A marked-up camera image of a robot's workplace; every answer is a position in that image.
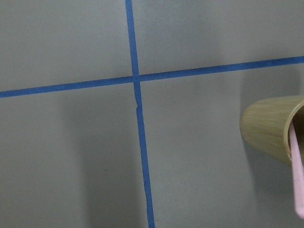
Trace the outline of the pink chopstick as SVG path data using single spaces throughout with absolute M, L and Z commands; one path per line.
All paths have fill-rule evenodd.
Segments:
M 294 186 L 294 207 L 300 219 L 304 219 L 304 170 L 293 122 L 289 126 L 290 151 Z

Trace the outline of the bamboo pattern cup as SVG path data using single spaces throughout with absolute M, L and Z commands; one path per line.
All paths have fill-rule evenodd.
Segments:
M 304 97 L 302 95 L 258 100 L 248 106 L 240 119 L 240 133 L 254 149 L 291 165 L 289 126 L 293 123 L 304 158 Z

